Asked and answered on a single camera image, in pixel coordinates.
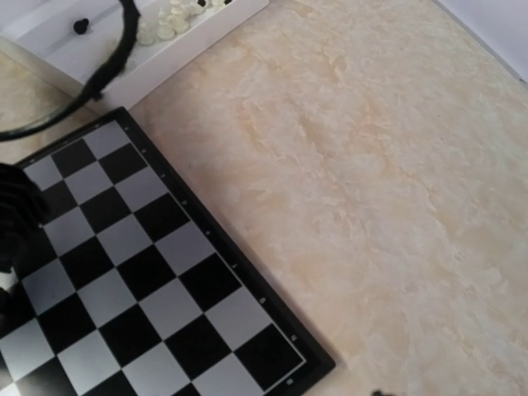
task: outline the chess piece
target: chess piece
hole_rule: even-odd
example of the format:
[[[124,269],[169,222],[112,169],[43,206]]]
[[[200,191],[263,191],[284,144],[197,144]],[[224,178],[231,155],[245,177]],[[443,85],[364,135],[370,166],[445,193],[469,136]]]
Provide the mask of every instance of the chess piece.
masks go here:
[[[211,0],[211,5],[215,11],[219,11],[225,7],[225,0]]]
[[[191,2],[191,3],[187,4],[186,6],[189,9],[190,15],[192,15],[192,16],[200,15],[200,14],[203,14],[205,12],[205,7],[202,7],[198,3],[198,1]]]
[[[191,26],[189,22],[183,19],[181,16],[171,15],[167,18],[169,21],[170,27],[178,34],[181,35],[188,31]]]
[[[73,31],[78,35],[86,35],[88,27],[90,26],[90,20],[87,18],[81,19],[73,23]]]
[[[139,24],[138,29],[138,43],[139,45],[142,45],[143,47],[149,47],[150,45],[153,45],[156,42],[155,35],[152,34],[152,32],[149,30],[149,27],[145,22],[141,22]]]
[[[191,15],[191,10],[186,4],[182,4],[179,0],[171,0],[173,7],[171,8],[171,14],[178,19],[186,21]]]
[[[169,40],[172,40],[174,38],[174,36],[176,35],[176,32],[174,31],[174,29],[171,28],[168,20],[167,20],[167,13],[165,12],[165,10],[163,8],[161,8],[159,10],[159,13],[158,13],[158,37],[160,40],[163,40],[163,41],[169,41]]]

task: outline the black chess piece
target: black chess piece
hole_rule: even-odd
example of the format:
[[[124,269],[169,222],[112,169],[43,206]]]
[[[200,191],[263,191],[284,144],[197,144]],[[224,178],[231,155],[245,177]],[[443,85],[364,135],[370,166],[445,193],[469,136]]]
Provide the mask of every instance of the black chess piece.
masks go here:
[[[84,18],[73,23],[73,31],[78,35],[86,35],[89,26],[90,20],[88,18]]]
[[[49,208],[39,187],[18,167],[0,164],[0,272],[11,273],[24,243],[39,229]],[[0,289],[0,312],[8,293]]]
[[[384,394],[380,390],[376,390],[372,393],[372,396],[393,396],[392,394]]]

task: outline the chess piece box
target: chess piece box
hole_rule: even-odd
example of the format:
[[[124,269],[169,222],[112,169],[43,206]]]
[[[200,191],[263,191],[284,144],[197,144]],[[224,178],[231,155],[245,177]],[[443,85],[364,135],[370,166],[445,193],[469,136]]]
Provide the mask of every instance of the chess piece box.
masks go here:
[[[155,28],[168,0],[135,0],[143,20]],[[207,9],[191,29],[174,40],[138,46],[125,72],[89,107],[105,113],[131,108],[196,56],[261,11],[269,0],[233,0]],[[77,35],[75,21],[88,18],[89,32]],[[0,50],[45,81],[76,95],[108,57],[123,28],[117,0],[0,0]]]

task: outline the white chess piece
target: white chess piece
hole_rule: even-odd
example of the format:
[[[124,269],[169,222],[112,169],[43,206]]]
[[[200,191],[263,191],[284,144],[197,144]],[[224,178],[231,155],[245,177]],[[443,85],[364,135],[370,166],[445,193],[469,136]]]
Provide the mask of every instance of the white chess piece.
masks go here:
[[[181,16],[171,15],[167,18],[170,23],[171,28],[178,34],[181,35],[188,31],[191,26],[189,22],[183,19]]]
[[[147,27],[147,24],[145,22],[141,22],[139,24],[138,29],[138,42],[143,47],[149,47],[150,45],[154,44],[156,41],[156,37]]]
[[[176,32],[169,25],[169,22],[167,20],[167,13],[165,12],[165,10],[163,8],[161,8],[159,10],[158,18],[159,18],[159,20],[158,20],[158,24],[159,24],[158,37],[159,37],[159,39],[163,40],[163,41],[172,40],[174,38],[174,36],[176,35]]]
[[[219,11],[225,7],[225,0],[211,0],[211,5],[215,11]]]
[[[176,18],[180,18],[183,21],[186,21],[191,14],[191,10],[185,4],[175,5],[171,8],[171,14]]]

